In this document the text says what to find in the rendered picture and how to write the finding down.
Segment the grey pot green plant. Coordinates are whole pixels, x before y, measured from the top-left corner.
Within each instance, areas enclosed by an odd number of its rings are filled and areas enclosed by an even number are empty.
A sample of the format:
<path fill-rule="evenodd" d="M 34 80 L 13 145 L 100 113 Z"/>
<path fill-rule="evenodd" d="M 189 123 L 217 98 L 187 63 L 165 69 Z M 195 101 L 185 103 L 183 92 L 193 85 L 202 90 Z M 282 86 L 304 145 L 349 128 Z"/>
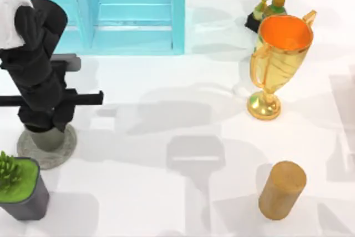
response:
<path fill-rule="evenodd" d="M 19 221 L 41 220 L 49 203 L 49 191 L 40 166 L 29 157 L 0 152 L 0 208 Z"/>

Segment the green bottle brown cap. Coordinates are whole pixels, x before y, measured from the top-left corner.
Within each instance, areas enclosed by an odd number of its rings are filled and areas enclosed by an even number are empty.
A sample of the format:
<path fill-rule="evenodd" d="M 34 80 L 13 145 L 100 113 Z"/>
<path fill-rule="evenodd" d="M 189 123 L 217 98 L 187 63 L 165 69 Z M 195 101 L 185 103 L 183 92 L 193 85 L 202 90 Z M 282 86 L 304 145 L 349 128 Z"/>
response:
<path fill-rule="evenodd" d="M 262 14 L 262 19 L 265 19 L 272 15 L 284 15 L 287 14 L 284 7 L 285 0 L 272 0 L 271 4 L 267 6 Z"/>

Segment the large gold trophy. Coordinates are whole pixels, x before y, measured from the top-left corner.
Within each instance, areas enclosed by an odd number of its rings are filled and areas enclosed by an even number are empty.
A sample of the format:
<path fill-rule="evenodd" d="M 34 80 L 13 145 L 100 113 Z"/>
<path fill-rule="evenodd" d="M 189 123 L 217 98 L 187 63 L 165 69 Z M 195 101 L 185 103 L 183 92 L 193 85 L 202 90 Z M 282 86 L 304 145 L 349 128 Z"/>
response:
<path fill-rule="evenodd" d="M 249 113 L 259 120 L 273 120 L 280 115 L 281 102 L 275 92 L 296 74 L 313 42 L 317 12 L 302 18 L 273 15 L 259 27 L 256 50 L 250 58 L 250 78 L 260 88 L 247 101 Z"/>

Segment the light blue rack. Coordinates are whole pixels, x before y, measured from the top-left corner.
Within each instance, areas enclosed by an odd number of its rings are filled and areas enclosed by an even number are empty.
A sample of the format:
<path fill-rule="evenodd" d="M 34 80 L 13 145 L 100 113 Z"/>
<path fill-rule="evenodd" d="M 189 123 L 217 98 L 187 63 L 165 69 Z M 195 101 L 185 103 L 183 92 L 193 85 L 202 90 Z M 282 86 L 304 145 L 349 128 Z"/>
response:
<path fill-rule="evenodd" d="M 185 0 L 51 0 L 68 25 L 57 53 L 168 55 L 185 49 Z"/>

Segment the grey round coaster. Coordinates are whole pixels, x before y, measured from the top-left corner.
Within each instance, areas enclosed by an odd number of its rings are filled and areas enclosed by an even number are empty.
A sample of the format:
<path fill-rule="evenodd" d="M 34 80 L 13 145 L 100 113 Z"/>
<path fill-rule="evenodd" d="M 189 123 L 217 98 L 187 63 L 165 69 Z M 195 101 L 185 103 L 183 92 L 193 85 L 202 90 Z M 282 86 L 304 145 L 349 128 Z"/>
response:
<path fill-rule="evenodd" d="M 56 168 L 72 156 L 77 146 L 77 135 L 71 124 L 67 124 L 63 133 L 63 144 L 53 152 L 45 152 L 37 148 L 27 130 L 24 130 L 17 141 L 17 154 L 36 160 L 42 170 Z"/>

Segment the grey cup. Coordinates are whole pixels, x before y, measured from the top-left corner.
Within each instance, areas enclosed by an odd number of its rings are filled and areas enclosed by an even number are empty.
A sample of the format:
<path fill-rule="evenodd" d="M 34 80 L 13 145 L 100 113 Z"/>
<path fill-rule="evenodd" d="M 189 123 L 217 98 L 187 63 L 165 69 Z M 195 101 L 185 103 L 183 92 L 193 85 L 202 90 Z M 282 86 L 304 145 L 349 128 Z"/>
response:
<path fill-rule="evenodd" d="M 64 133 L 56 127 L 48 130 L 36 127 L 26 127 L 26 130 L 37 148 L 45 152 L 55 151 L 64 142 Z"/>

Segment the wooden cylinder cup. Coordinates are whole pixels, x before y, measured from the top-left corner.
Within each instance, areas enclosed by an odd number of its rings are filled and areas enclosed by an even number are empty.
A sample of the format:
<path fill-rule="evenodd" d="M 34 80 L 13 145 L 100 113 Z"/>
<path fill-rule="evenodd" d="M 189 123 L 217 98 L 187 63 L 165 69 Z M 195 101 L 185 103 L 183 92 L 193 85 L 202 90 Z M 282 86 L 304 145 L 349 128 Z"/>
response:
<path fill-rule="evenodd" d="M 258 199 L 260 212 L 270 220 L 284 219 L 306 183 L 306 173 L 298 164 L 286 160 L 276 163 Z"/>

